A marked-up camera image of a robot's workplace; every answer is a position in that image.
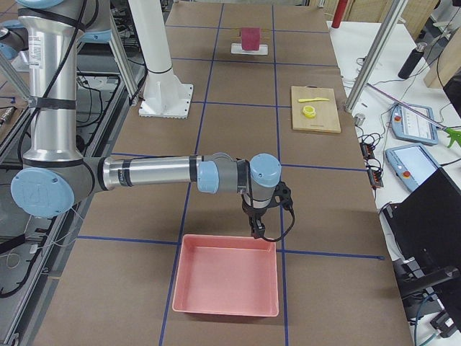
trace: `white pillar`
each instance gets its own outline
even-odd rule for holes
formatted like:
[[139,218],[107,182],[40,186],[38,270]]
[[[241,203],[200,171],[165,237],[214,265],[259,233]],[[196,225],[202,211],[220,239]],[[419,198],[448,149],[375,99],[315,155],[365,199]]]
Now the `white pillar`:
[[139,115],[186,118],[193,86],[174,75],[159,0],[129,0],[148,68]]

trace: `blue tape line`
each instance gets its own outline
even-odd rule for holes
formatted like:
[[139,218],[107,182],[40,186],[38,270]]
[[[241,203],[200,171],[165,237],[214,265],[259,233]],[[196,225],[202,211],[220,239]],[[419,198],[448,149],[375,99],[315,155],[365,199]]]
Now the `blue tape line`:
[[[279,100],[277,92],[277,59],[276,59],[276,49],[275,49],[275,15],[274,15],[274,5],[271,6],[272,10],[272,46],[274,49],[274,86],[275,86],[275,120],[276,120],[276,129],[277,129],[277,158],[280,161],[280,131],[279,131]],[[285,225],[283,219],[283,209],[279,207],[280,213],[280,235],[283,234]],[[287,297],[287,266],[285,264],[285,240],[282,239],[282,284],[283,284],[283,321],[284,321],[284,331],[285,331],[285,346],[290,346],[290,331],[288,328],[288,297]]]
[[[223,11],[224,11],[224,4],[221,4],[221,13],[220,13],[220,16],[219,16],[218,30],[216,32],[215,47],[213,49],[213,58],[215,57],[216,46],[218,44],[219,26],[221,26],[221,20],[223,18]],[[197,153],[198,146],[199,146],[199,143],[200,143],[200,134],[202,132],[203,117],[205,115],[205,108],[206,108],[208,90],[210,89],[210,80],[211,80],[212,68],[213,68],[213,62],[211,62],[210,74],[208,75],[207,88],[206,88],[206,92],[205,92],[205,103],[204,103],[203,109],[202,109],[202,117],[200,119],[200,126],[199,126],[199,131],[198,131],[198,134],[197,134],[197,142],[195,144],[195,150],[194,150],[195,153]],[[182,214],[182,219],[181,219],[181,228],[179,230],[179,235],[178,235],[178,244],[181,244],[182,234],[184,232],[184,224],[185,224],[185,220],[186,220],[187,206],[189,204],[190,189],[191,189],[191,184],[189,183],[189,186],[187,187],[186,200],[184,202],[184,212]],[[170,286],[169,286],[169,289],[168,289],[168,295],[166,297],[164,320],[163,320],[162,325],[161,325],[161,333],[160,333],[160,338],[158,340],[158,346],[162,346],[163,343],[164,343],[166,320],[168,319],[168,310],[169,310],[169,306],[170,306],[171,292],[173,290],[174,275],[176,273],[176,266],[177,266],[177,262],[178,262],[178,258],[179,258],[179,249],[180,249],[180,246],[177,245],[176,246],[176,253],[174,255],[173,269],[171,271]]]
[[189,204],[190,188],[191,188],[191,184],[189,184],[189,186],[187,187],[186,199],[184,201],[184,211],[182,213],[182,218],[181,218],[181,227],[179,229],[178,242],[176,245],[176,252],[174,253],[173,269],[171,270],[170,284],[168,287],[168,293],[166,295],[164,320],[162,321],[162,324],[161,324],[161,332],[160,332],[160,338],[158,339],[158,346],[162,346],[164,343],[166,320],[168,319],[168,310],[170,307],[171,292],[173,291],[174,275],[176,274],[176,266],[178,265],[178,259],[179,259],[179,250],[181,249],[179,244],[181,242],[182,234],[184,232],[184,223],[186,221],[187,206]]
[[295,168],[313,168],[313,169],[332,169],[335,171],[351,171],[351,172],[366,172],[365,168],[346,168],[346,167],[329,167],[329,166],[311,166],[304,164],[282,164],[283,167]]
[[[283,208],[280,210],[280,235],[285,229],[285,221],[283,217]],[[283,283],[283,315],[285,321],[285,346],[290,346],[290,330],[288,327],[288,289],[287,289],[287,265],[285,264],[285,240],[282,239],[282,283]]]
[[119,238],[119,237],[114,237],[114,236],[85,236],[85,235],[78,235],[77,238],[78,239],[91,239],[91,240],[121,241],[121,242],[127,242],[127,243],[160,244],[160,245],[177,245],[178,244],[177,241]]
[[248,107],[270,107],[270,108],[291,108],[291,106],[282,105],[258,105],[254,103],[233,103],[233,102],[213,102],[213,101],[192,101],[191,103],[200,103],[207,105],[228,105],[228,106],[248,106]]
[[216,63],[257,63],[257,64],[265,64],[265,65],[285,65],[285,66],[318,66],[318,67],[338,67],[338,65],[331,65],[331,64],[324,64],[324,63],[278,63],[278,62],[270,62],[270,61],[240,61],[240,60],[217,60],[214,59],[203,59],[203,58],[171,58],[172,60],[185,60],[185,61],[208,61],[208,62],[216,62]]
[[227,106],[247,106],[247,107],[268,107],[276,108],[276,105],[258,105],[253,103],[233,103],[233,102],[214,102],[214,101],[205,101],[207,105],[227,105]]
[[112,153],[112,155],[133,156],[133,157],[158,157],[156,155],[142,155],[142,154],[130,154],[130,153]]
[[4,14],[9,12],[9,10],[12,9],[15,4],[16,2],[14,2],[14,4],[12,4],[10,7],[8,7],[8,9],[4,12]]
[[201,27],[201,26],[194,26],[194,25],[165,25],[165,27],[183,27],[186,29],[217,29],[217,27]]
[[343,254],[338,252],[318,252],[318,251],[302,251],[302,250],[286,250],[279,249],[277,252],[284,252],[285,254],[306,254],[312,256],[327,256],[327,257],[347,257],[347,258],[363,258],[369,260],[384,261],[385,256],[378,256],[374,254]]

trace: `blue joint cap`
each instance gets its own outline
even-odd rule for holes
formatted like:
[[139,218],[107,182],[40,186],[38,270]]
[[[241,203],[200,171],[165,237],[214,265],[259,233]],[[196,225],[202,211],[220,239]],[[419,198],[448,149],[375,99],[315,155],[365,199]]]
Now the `blue joint cap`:
[[219,188],[219,173],[213,161],[199,163],[197,188],[200,192],[216,193]]
[[270,154],[258,154],[250,161],[251,177],[263,187],[275,187],[282,174],[279,160]]
[[59,5],[64,0],[16,0],[19,5],[29,7],[31,9],[48,9]]
[[92,31],[85,32],[85,34],[82,37],[80,37],[80,41],[83,43],[108,43],[111,38],[111,30]]
[[59,174],[45,168],[30,167],[19,171],[12,180],[12,197],[26,213],[52,218],[73,205],[71,186]]
[[3,25],[7,29],[22,29],[25,26],[17,19],[12,19],[12,20],[6,20],[3,23],[0,23],[0,25]]
[[0,43],[0,52],[4,55],[7,60],[13,60],[17,57],[18,52],[10,47],[9,45],[4,45]]

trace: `pink tray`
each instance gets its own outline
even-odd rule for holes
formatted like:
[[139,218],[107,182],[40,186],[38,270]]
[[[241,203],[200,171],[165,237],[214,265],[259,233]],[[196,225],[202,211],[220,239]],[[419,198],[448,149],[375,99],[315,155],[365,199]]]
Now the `pink tray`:
[[173,310],[277,316],[275,244],[242,236],[185,235]]

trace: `brown table surface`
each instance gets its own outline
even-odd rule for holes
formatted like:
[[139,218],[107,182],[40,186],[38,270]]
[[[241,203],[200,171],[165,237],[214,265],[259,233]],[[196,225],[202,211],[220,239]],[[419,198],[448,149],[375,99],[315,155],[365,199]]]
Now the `brown table surface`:
[[[242,26],[268,29],[268,56],[229,53]],[[238,195],[133,187],[95,196],[34,345],[412,345],[322,10],[181,2],[167,35],[189,117],[134,108],[114,154],[278,157],[297,215],[277,244],[279,316],[172,311],[182,236],[249,236],[248,220]],[[342,132],[293,131],[292,85],[334,88]],[[264,222],[277,236],[290,217]]]

